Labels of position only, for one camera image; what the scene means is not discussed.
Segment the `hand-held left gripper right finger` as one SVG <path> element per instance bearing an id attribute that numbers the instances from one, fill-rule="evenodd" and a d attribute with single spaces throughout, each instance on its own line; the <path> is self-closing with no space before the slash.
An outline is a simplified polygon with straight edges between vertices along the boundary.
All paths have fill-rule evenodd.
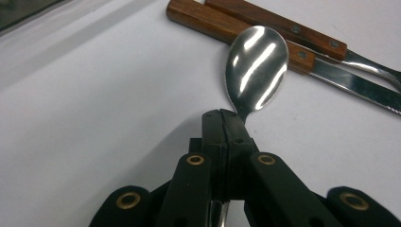
<path id="1" fill-rule="evenodd" d="M 222 110 L 227 143 L 225 193 L 229 200 L 243 200 L 246 194 L 247 165 L 255 153 L 254 141 L 237 113 Z"/>

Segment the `wooden-handled knife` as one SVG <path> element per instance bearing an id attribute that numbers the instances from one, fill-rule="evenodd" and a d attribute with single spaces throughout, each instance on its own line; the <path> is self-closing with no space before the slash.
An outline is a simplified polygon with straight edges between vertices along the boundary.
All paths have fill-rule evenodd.
<path id="1" fill-rule="evenodd" d="M 240 32 L 253 26 L 196 0 L 170 0 L 166 16 L 176 23 L 229 45 Z M 288 69 L 321 79 L 345 92 L 401 115 L 401 92 L 382 77 L 332 61 L 283 38 L 289 53 Z"/>

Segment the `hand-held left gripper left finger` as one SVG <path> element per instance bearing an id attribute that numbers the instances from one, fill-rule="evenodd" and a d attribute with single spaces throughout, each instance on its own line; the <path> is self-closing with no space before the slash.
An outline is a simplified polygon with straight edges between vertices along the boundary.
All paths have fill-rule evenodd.
<path id="1" fill-rule="evenodd" d="M 201 118 L 202 152 L 212 163 L 212 199 L 226 201 L 224 179 L 226 176 L 226 141 L 223 120 L 219 110 L 205 113 Z"/>

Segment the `wooden-handled fork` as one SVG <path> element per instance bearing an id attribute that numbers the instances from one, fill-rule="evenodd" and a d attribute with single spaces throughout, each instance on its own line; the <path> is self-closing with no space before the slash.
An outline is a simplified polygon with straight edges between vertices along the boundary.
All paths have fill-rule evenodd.
<path id="1" fill-rule="evenodd" d="M 246 0 L 205 0 L 205 5 L 253 26 L 264 25 L 275 28 L 290 41 L 332 61 L 382 77 L 401 92 L 401 72 L 364 58 L 350 50 L 346 43 L 338 39 Z"/>

